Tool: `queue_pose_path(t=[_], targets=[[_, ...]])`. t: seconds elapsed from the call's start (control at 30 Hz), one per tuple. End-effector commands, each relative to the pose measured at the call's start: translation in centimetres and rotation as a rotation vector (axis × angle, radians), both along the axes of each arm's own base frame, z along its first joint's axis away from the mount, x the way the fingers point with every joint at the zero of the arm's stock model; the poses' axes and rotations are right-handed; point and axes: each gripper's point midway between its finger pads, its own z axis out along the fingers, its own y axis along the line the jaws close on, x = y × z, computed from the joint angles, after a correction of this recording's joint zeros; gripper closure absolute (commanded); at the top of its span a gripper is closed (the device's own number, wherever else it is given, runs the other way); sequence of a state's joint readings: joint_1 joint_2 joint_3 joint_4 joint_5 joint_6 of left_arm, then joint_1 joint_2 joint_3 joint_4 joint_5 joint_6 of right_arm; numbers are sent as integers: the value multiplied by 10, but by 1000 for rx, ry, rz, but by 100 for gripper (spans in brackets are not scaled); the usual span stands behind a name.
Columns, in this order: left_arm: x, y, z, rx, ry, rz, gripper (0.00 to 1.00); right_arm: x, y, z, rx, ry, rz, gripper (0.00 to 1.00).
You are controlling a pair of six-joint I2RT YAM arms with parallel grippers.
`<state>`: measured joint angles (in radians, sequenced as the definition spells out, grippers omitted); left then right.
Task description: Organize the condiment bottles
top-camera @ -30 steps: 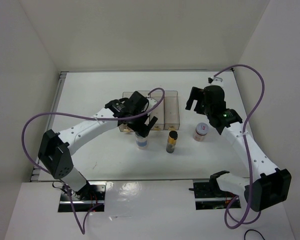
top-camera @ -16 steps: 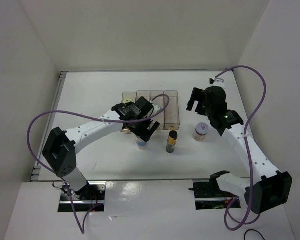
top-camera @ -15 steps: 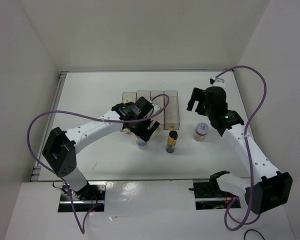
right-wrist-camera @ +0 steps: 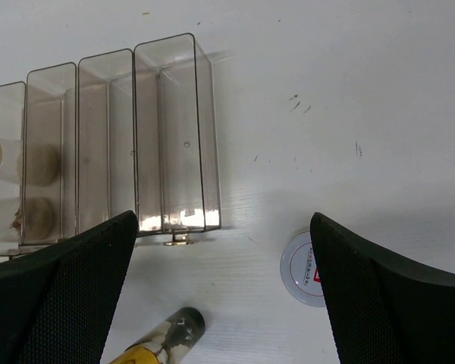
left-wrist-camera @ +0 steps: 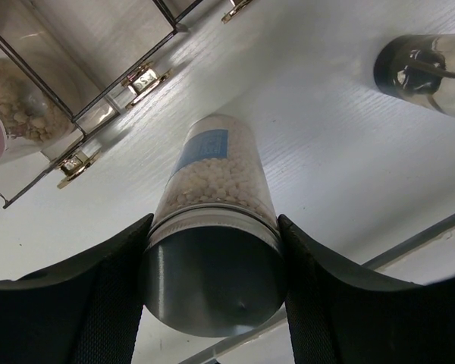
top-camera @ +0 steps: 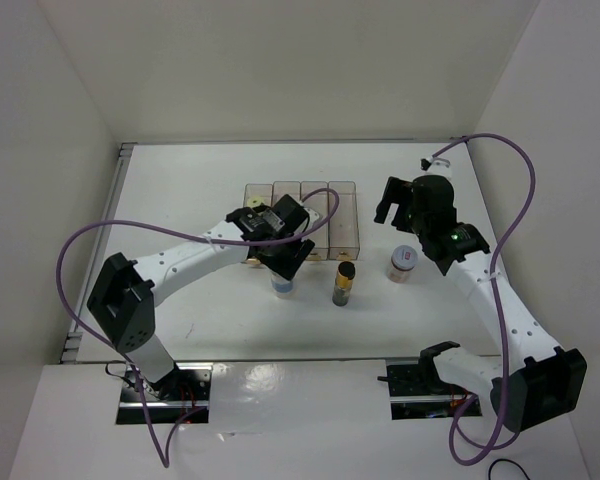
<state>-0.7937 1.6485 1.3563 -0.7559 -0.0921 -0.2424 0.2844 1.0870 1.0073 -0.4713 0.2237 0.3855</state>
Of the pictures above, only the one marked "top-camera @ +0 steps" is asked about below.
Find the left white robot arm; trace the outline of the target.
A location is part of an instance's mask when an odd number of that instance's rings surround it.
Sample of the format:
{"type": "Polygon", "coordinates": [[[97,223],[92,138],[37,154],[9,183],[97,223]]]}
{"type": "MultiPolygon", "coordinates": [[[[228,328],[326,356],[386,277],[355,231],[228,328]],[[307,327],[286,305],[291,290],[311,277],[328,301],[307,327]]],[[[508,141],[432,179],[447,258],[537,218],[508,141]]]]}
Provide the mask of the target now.
{"type": "Polygon", "coordinates": [[[315,246],[295,236],[318,218],[285,195],[272,207],[242,207],[227,214],[200,242],[134,260],[114,254],[101,268],[88,310],[114,349],[139,370],[146,391],[168,399],[182,374],[156,334],[156,307],[204,276],[250,258],[291,281],[315,246]]]}

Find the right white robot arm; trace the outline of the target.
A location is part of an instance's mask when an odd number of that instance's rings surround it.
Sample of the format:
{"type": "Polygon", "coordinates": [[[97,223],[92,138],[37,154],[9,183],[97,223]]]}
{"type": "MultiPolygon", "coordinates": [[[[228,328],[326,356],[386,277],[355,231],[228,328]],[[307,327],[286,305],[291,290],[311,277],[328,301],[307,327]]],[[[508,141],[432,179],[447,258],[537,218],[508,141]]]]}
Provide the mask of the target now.
{"type": "Polygon", "coordinates": [[[465,296],[500,350],[489,361],[453,341],[428,347],[418,359],[421,387],[430,393],[449,384],[468,390],[490,403],[512,433],[573,411],[587,370],[584,356],[564,349],[543,329],[494,264],[482,234],[458,221],[451,182],[439,175],[391,177],[375,222],[384,223],[392,206],[397,208],[392,226],[417,237],[424,255],[465,296]]]}

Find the white blue cylindrical shaker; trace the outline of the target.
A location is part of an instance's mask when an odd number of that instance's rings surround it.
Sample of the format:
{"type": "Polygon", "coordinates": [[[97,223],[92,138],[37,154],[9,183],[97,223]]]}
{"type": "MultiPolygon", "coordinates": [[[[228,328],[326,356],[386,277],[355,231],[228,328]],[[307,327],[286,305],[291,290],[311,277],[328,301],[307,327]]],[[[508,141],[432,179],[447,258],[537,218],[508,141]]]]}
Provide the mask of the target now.
{"type": "Polygon", "coordinates": [[[270,283],[274,294],[278,298],[289,298],[295,291],[295,283],[293,280],[287,280],[275,272],[271,273],[270,283]]]}

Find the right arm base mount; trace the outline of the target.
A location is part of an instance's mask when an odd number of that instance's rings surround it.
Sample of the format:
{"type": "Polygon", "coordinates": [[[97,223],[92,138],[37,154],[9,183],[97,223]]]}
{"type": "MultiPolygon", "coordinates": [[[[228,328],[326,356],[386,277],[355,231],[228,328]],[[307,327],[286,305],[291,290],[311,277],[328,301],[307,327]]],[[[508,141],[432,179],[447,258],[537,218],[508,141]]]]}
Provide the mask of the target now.
{"type": "Polygon", "coordinates": [[[387,387],[393,420],[451,418],[470,396],[456,385],[429,386],[415,360],[388,362],[377,381],[387,387]]]}

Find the yellow cap spice bottle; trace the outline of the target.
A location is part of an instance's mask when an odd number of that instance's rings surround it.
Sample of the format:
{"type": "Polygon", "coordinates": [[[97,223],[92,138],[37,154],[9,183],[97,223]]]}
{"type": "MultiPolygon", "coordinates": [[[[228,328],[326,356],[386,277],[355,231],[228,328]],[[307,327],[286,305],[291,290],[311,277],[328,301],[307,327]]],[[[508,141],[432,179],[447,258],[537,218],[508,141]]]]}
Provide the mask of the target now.
{"type": "Polygon", "coordinates": [[[254,195],[254,196],[248,197],[245,200],[244,206],[250,208],[257,214],[260,214],[271,207],[270,202],[271,202],[270,197],[254,195]]]}

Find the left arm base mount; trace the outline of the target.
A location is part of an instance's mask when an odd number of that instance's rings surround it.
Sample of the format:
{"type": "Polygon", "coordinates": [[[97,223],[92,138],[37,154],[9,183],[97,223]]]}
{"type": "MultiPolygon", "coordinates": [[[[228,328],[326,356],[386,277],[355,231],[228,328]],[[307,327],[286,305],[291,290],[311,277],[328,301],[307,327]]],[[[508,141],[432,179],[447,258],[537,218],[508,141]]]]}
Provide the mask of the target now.
{"type": "MultiPolygon", "coordinates": [[[[212,385],[211,363],[179,363],[180,377],[167,390],[158,392],[148,382],[143,383],[150,420],[153,424],[173,424],[185,417],[188,424],[206,424],[209,420],[209,401],[212,385]]],[[[122,380],[117,425],[145,425],[141,395],[132,369],[126,367],[123,374],[106,373],[122,380]]]]}

